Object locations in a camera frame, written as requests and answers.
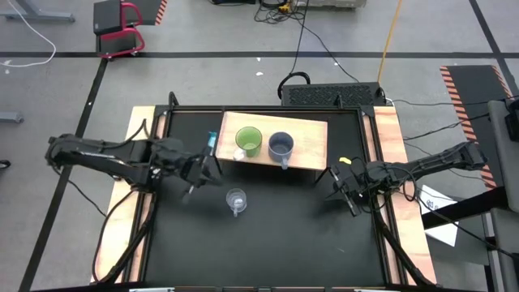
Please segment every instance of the yellow tag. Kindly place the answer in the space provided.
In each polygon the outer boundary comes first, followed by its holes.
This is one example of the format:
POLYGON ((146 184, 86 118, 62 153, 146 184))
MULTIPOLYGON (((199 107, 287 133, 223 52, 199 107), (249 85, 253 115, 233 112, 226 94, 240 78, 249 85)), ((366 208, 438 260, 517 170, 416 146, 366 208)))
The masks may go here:
POLYGON ((339 158, 339 162, 344 162, 346 163, 347 165, 351 165, 351 160, 346 158, 346 157, 341 157, 339 158))

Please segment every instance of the white paper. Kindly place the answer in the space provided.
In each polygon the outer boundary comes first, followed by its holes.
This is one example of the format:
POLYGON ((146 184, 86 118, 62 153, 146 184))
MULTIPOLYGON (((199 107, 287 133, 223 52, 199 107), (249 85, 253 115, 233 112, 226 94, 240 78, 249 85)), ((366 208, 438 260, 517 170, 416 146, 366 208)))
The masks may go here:
MULTIPOLYGON (((422 198, 422 201, 433 210, 456 203, 456 201, 451 200, 446 195, 443 195, 426 185, 422 186, 422 190, 423 191, 420 192, 420 198, 422 198)), ((422 205, 422 214, 430 212, 429 209, 427 209, 422 204, 422 202, 420 202, 420 204, 422 205)), ((454 247, 456 244, 457 227, 454 224, 448 223, 435 228, 430 228, 425 230, 425 233, 432 238, 436 238, 443 243, 447 243, 451 247, 454 247)))

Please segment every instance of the concrete floor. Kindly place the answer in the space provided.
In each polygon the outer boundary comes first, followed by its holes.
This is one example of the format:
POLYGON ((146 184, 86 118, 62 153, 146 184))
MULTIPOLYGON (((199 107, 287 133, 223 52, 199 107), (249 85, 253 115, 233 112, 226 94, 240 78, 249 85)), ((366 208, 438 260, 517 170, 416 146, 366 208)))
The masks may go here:
MULTIPOLYGON (((48 10, 75 14, 73 24, 34 23, 59 52, 92 52, 93 0, 40 0, 48 10)), ((368 0, 351 11, 309 11, 307 26, 332 51, 380 52, 397 0, 368 0)), ((502 51, 519 52, 515 17, 519 2, 478 0, 502 51)), ((8 8, 0 3, 0 10, 8 8)), ((299 25, 253 21, 257 6, 219 7, 206 0, 171 0, 158 27, 142 27, 147 52, 295 51, 299 25)), ((31 58, 2 58, 3 52, 41 52, 50 47, 22 23, 0 19, 0 62, 34 62, 31 58)), ((309 33, 302 51, 323 51, 309 33)), ((409 0, 401 9, 391 52, 489 53, 491 48, 468 0, 409 0)), ((106 68, 85 137, 122 140, 131 108, 165 104, 173 90, 184 105, 278 105, 276 88, 290 71, 292 58, 137 58, 110 62, 106 68)), ((374 81, 378 58, 340 58, 348 72, 361 81, 374 81)), ((0 283, 2 291, 17 290, 58 176, 43 159, 52 135, 74 132, 100 60, 55 58, 44 66, 0 68, 0 109, 20 110, 25 122, 0 124, 0 153, 13 166, 0 173, 0 283)), ((330 58, 300 58, 297 68, 313 83, 350 82, 330 58)), ((519 60, 507 59, 513 75, 519 60)), ((388 97, 414 102, 449 102, 439 67, 467 64, 497 65, 495 59, 409 59, 386 62, 382 86, 388 97)), ((412 136, 442 127, 457 118, 453 109, 397 104, 403 135, 412 136)), ((454 128, 413 141, 437 152, 463 141, 454 128)), ((407 148, 409 159, 421 157, 407 148)), ((112 181, 104 174, 75 168, 71 179, 106 209, 112 181)), ((428 176, 421 183, 458 197, 484 191, 482 183, 463 180, 449 172, 428 176)), ((72 187, 66 193, 54 224, 33 289, 80 286, 90 279, 90 264, 101 217, 72 187)), ((485 290, 483 267, 434 260, 440 284, 452 288, 485 290)))

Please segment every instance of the blue cup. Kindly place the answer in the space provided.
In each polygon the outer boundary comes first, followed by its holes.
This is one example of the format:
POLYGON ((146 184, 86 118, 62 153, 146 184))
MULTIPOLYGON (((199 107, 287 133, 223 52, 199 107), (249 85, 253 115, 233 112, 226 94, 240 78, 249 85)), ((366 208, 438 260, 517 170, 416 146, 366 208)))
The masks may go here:
POLYGON ((294 139, 285 132, 277 132, 268 140, 268 155, 275 162, 281 163, 281 168, 289 168, 289 159, 294 149, 294 139))

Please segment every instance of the red chair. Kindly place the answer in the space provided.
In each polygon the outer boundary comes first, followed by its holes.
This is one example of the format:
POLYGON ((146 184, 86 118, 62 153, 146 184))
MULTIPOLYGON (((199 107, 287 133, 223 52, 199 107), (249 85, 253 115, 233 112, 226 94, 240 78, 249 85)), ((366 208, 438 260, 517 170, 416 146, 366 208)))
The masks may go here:
POLYGON ((142 23, 139 8, 133 3, 120 0, 94 3, 94 33, 97 35, 99 57, 111 59, 125 54, 136 55, 144 49, 144 39, 135 28, 142 23), (125 8, 135 11, 136 23, 127 22, 125 8))

